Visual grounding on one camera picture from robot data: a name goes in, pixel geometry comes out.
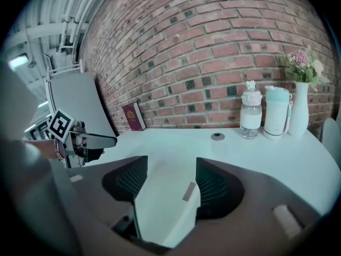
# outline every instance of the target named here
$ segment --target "book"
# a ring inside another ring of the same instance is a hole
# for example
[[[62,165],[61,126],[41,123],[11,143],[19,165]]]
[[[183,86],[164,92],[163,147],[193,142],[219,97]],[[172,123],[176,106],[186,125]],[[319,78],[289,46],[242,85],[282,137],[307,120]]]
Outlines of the book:
[[[145,129],[145,123],[137,102],[122,106],[122,109],[132,131],[143,131]]]

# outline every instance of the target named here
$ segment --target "gray panel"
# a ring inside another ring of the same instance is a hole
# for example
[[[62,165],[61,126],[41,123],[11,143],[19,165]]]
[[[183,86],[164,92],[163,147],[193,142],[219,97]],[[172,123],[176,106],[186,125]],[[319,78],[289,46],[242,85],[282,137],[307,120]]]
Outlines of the gray panel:
[[[79,73],[51,80],[56,109],[61,108],[85,123],[87,133],[115,137],[104,113],[91,73]]]

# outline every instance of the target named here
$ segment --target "white chair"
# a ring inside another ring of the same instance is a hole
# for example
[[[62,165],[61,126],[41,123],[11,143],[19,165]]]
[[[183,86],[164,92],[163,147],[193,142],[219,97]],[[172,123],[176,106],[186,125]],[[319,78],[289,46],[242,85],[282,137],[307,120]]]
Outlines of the white chair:
[[[341,170],[341,131],[334,119],[327,118],[323,122],[321,142]]]

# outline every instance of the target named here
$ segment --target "white plastic piece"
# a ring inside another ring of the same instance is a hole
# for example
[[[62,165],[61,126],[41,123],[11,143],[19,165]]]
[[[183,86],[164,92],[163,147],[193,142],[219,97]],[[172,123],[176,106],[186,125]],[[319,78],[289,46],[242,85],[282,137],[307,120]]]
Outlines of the white plastic piece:
[[[301,233],[302,227],[299,225],[293,214],[289,211],[287,205],[275,207],[273,209],[273,214],[289,239],[292,239]]]

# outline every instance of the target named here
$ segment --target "small round object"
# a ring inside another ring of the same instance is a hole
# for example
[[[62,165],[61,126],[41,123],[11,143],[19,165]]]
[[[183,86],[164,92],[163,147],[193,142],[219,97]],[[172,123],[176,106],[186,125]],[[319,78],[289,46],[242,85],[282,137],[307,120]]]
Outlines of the small round object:
[[[221,140],[225,139],[225,135],[222,133],[214,133],[211,135],[211,138],[215,141],[221,141]]]

